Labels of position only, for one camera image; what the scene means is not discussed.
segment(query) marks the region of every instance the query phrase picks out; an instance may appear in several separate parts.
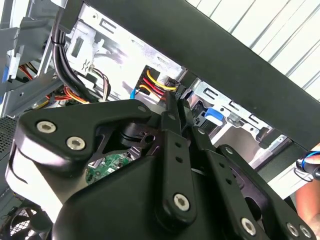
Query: screw head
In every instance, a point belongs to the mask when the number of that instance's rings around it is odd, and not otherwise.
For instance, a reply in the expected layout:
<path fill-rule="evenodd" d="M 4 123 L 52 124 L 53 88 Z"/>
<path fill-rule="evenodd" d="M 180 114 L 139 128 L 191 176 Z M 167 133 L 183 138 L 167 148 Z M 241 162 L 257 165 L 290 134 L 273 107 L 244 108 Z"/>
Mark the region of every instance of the screw head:
<path fill-rule="evenodd" d="M 310 239 L 312 237 L 311 233 L 309 232 L 309 230 L 303 226 L 303 225 L 300 225 L 300 230 L 301 232 L 303 232 L 303 234 L 308 238 Z"/>
<path fill-rule="evenodd" d="M 56 125 L 50 121 L 40 121 L 37 123 L 36 128 L 39 132 L 44 134 L 52 134 L 57 130 Z"/>
<path fill-rule="evenodd" d="M 227 151 L 228 154 L 234 154 L 234 152 L 230 147 L 226 147 L 225 150 Z"/>
<path fill-rule="evenodd" d="M 183 212 L 186 212 L 190 209 L 190 203 L 188 199 L 180 193 L 174 195 L 173 201 L 174 204 L 178 207 L 178 209 L 180 209 Z"/>
<path fill-rule="evenodd" d="M 198 128 L 198 132 L 201 133 L 202 135 L 206 134 L 206 132 L 202 128 Z"/>
<path fill-rule="evenodd" d="M 255 225 L 248 218 L 243 217 L 241 219 L 241 224 L 242 224 L 242 227 L 244 228 L 244 230 L 248 234 L 250 234 L 251 236 L 256 235 L 257 231 L 255 228 Z"/>
<path fill-rule="evenodd" d="M 288 230 L 290 231 L 290 233 L 295 236 L 298 237 L 299 236 L 299 232 L 298 230 L 295 228 L 295 226 L 293 226 L 290 222 L 286 223 L 286 227 L 288 228 Z"/>
<path fill-rule="evenodd" d="M 78 137 L 78 136 L 72 136 L 72 137 L 69 137 L 67 140 L 66 140 L 66 145 L 71 149 L 71 150 L 74 150 L 74 151 L 81 151 L 83 150 L 85 147 L 86 147 L 86 142 Z"/>
<path fill-rule="evenodd" d="M 138 106 L 138 109 L 144 113 L 147 111 L 143 106 Z"/>
<path fill-rule="evenodd" d="M 172 120 L 176 120 L 175 116 L 173 116 L 171 113 L 168 114 L 169 118 L 171 118 Z"/>

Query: black mechanical arm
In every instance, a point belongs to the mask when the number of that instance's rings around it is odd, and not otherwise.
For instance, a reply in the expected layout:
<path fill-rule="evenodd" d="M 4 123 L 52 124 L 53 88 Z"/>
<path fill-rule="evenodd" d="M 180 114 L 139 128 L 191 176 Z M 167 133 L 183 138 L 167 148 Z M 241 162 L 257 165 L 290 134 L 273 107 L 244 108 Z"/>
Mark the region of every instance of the black mechanical arm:
<path fill-rule="evenodd" d="M 16 170 L 21 158 L 66 189 L 88 163 L 141 149 L 139 159 L 62 200 L 53 239 L 316 239 L 232 147 L 212 146 L 194 126 L 187 101 L 167 92 L 165 102 L 161 114 L 121 100 L 37 110 L 19 119 L 6 177 L 26 188 L 32 179 Z"/>

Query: finger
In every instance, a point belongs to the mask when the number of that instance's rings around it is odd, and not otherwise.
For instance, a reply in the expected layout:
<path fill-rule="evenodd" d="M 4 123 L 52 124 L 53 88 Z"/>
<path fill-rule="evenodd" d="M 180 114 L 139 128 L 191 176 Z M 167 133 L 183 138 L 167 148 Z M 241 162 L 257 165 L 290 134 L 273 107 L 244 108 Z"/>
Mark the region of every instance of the finger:
<path fill-rule="evenodd" d="M 312 149 L 312 151 L 320 151 L 320 143 L 319 143 L 317 146 L 315 146 L 315 147 Z"/>
<path fill-rule="evenodd" d="M 307 157 L 304 161 L 308 164 L 320 164 L 320 155 Z"/>

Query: black wire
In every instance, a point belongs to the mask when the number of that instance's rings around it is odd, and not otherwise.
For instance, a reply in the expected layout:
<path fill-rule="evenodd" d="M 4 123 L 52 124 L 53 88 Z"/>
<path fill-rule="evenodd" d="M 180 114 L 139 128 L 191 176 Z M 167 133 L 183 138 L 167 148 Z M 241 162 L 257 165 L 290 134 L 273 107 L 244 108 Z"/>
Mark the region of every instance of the black wire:
<path fill-rule="evenodd" d="M 91 103 L 97 102 L 97 99 L 89 93 L 84 83 L 74 74 L 69 65 L 64 47 L 66 34 L 59 29 L 59 23 L 62 16 L 63 9 L 60 8 L 52 29 L 51 41 L 55 71 L 64 85 L 70 88 L 76 95 L 83 98 L 85 101 Z"/>
<path fill-rule="evenodd" d="M 313 180 L 311 179 L 311 180 L 306 180 L 306 179 L 304 179 L 302 176 L 300 176 L 298 173 L 297 173 L 297 169 L 296 168 L 294 168 L 293 169 L 293 172 L 294 172 L 294 174 L 295 175 L 297 175 L 300 179 L 302 179 L 303 181 L 306 181 L 306 182 L 308 182 L 308 183 L 311 183 Z"/>

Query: green circuit board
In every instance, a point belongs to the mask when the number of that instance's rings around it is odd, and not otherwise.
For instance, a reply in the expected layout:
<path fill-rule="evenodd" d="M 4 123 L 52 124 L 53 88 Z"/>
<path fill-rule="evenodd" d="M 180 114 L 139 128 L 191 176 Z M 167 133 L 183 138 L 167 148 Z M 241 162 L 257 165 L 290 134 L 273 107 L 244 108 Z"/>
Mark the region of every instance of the green circuit board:
<path fill-rule="evenodd" d="M 87 167 L 85 180 L 88 184 L 93 184 L 94 182 L 129 164 L 131 161 L 132 159 L 128 158 L 126 154 L 106 156 L 97 167 L 93 168 L 92 165 Z"/>

